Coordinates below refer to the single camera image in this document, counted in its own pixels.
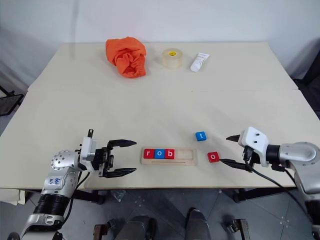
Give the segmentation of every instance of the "gray floor tile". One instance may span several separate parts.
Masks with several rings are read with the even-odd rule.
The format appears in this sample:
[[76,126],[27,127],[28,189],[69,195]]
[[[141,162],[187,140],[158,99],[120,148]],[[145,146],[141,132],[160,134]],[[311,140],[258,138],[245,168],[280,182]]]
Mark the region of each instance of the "gray floor tile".
[[290,196],[284,192],[272,196],[255,198],[249,201],[280,219],[281,217],[286,217],[289,200]]
[[17,206],[0,202],[0,237],[7,239],[9,233],[17,232],[19,235],[25,227],[28,216],[33,213],[35,206],[31,201]]
[[40,193],[37,192],[29,192],[27,196],[27,199],[29,199],[34,204],[34,206],[38,204],[39,198]]
[[292,190],[290,191],[290,193],[292,193],[293,196],[295,196],[295,198],[298,200],[298,202],[303,206],[303,208],[307,210],[305,200],[303,199],[302,194],[298,190]]
[[283,225],[280,224],[277,217],[250,201],[235,203],[222,193],[208,218],[213,240],[241,240],[241,235],[238,232],[230,236],[221,226],[226,216],[247,219],[250,237],[253,240],[280,240],[281,238]]
[[185,217],[190,208],[196,208],[207,218],[219,195],[217,189],[164,189],[161,191]]
[[161,217],[159,217],[154,212],[147,209],[144,205],[136,208],[131,215],[128,217],[127,221],[131,218],[139,215],[146,215],[150,218],[155,218],[157,221],[157,231],[155,234],[155,240],[183,240],[184,237],[178,234],[169,224],[167,224]]
[[[63,233],[66,240],[92,239],[95,225],[105,224],[107,221],[115,219],[118,223],[117,229],[121,229],[135,208],[138,208],[138,206],[134,204],[128,194],[124,196],[121,202],[108,195],[103,205],[74,200],[71,215],[60,232]],[[105,239],[113,239],[112,237],[113,233],[110,232]]]
[[305,236],[289,225],[288,227],[283,228],[281,240],[314,240],[314,238],[312,237],[311,232],[309,236]]
[[180,235],[185,234],[186,218],[160,190],[131,190],[134,202],[143,205],[169,224]]
[[[294,195],[299,199],[299,202],[301,202],[302,206],[305,206],[302,198],[299,196],[299,193],[295,193]],[[289,225],[298,232],[305,236],[310,236],[312,224],[304,212],[292,199],[290,199],[289,202],[286,220],[289,220]]]

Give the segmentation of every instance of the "blue letter block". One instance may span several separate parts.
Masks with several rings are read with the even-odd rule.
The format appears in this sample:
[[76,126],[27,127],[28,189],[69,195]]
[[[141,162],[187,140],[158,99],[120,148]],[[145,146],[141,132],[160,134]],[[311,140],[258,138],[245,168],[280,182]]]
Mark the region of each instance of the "blue letter block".
[[196,132],[195,137],[197,141],[207,140],[206,133],[204,131]]
[[165,150],[164,149],[154,150],[154,158],[155,159],[165,159]]

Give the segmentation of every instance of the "clear tape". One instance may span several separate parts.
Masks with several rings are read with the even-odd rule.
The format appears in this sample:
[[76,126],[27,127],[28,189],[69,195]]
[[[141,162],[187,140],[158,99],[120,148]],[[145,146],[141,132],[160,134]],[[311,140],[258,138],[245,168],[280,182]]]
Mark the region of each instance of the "clear tape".
[[182,65],[183,53],[177,48],[168,48],[162,53],[162,64],[169,69],[177,69]]

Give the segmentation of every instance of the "table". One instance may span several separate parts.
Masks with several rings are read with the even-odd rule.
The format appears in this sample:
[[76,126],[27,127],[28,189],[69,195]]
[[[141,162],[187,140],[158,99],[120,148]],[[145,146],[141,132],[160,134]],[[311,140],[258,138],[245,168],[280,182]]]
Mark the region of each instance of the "table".
[[[98,147],[113,139],[138,142],[113,150],[116,168],[137,171],[113,179],[92,175],[82,186],[91,189],[273,187],[253,173],[208,162],[214,151],[240,161],[243,148],[225,138],[248,126],[273,144],[320,146],[317,116],[266,43],[145,45],[148,74],[137,79],[116,72],[104,59],[104,44],[62,45],[0,137],[0,188],[42,188],[52,156],[78,148],[90,128]],[[180,69],[159,63],[171,47],[185,55]],[[198,51],[211,57],[194,73],[188,66]],[[200,131],[207,141],[196,141]],[[142,148],[152,146],[194,147],[198,164],[140,164]],[[293,186],[283,172],[256,169]]]

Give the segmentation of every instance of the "white tube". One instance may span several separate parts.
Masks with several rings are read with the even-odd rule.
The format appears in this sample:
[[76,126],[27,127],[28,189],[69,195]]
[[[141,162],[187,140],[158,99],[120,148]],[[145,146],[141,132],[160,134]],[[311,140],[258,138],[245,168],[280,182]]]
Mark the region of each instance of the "white tube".
[[193,72],[198,72],[204,64],[205,60],[207,60],[209,56],[210,54],[198,52],[198,54],[195,57],[195,60],[193,61],[190,67],[190,70]]

